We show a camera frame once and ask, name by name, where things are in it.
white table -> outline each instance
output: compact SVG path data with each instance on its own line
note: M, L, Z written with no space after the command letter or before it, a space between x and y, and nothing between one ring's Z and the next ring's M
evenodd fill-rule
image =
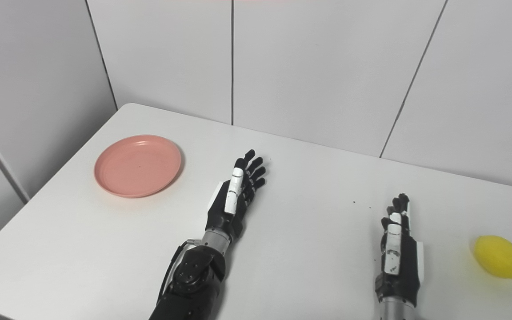
M142 199L101 190L93 165L136 134L173 140L184 169ZM477 235L512 241L512 187L125 105L0 232L0 314L15 320L147 320L177 245L201 237L208 200L238 156L264 156L268 184L227 255L218 320L376 319L380 219L412 200L425 244L428 320L512 319L512 280L486 274Z

black arm casing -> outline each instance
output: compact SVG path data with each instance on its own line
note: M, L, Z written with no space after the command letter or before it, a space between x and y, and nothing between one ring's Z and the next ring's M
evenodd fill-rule
M382 237L382 243L386 243L386 233ZM417 242L409 235L409 232L402 233L400 245L400 272L397 276L388 275L384 272L384 251L382 247L382 273L376 277L375 292L378 302L386 296L399 296L406 299L416 307L420 280L418 278L418 253Z
M150 320L206 320L226 272L223 255L200 245L187 250Z

fingertip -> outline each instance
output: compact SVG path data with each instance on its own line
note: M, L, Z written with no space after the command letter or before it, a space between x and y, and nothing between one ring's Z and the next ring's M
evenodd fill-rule
M250 151L248 151L245 155L244 155L244 160L246 160L247 162L250 161L252 158L254 158L254 156L256 156L256 152L254 151L254 149L250 149Z
M246 168L246 161L243 158L238 158L234 163L234 167L241 168L242 170L244 170L244 168Z

white backdrop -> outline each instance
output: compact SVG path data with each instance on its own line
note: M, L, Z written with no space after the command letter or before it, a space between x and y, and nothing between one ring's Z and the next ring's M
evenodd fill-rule
M229 0L88 0L118 106L230 123Z
M449 1L383 157L512 185L512 1Z
M0 0L0 157L28 196L115 111L83 0Z
M237 1L234 124L379 156L443 4Z

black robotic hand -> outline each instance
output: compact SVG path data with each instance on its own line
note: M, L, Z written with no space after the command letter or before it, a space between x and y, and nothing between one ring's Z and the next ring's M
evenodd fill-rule
M246 209L266 181L261 157L250 150L234 164L230 180L217 186L208 209L205 235L177 248L163 279L150 320L206 320L226 275L225 253L242 232ZM182 257L179 265L173 265Z
M423 247L411 235L410 199L405 194L392 200L388 217L382 218L384 235L381 274L375 291L382 320L414 320L418 290L424 277Z
M230 241L238 238L242 232L242 221L246 209L254 200L256 190L266 184L262 175L266 168L262 166L261 156L254 159L256 153L250 150L244 158L238 158L234 164L232 178L219 184L209 207L207 226L205 229L222 230Z

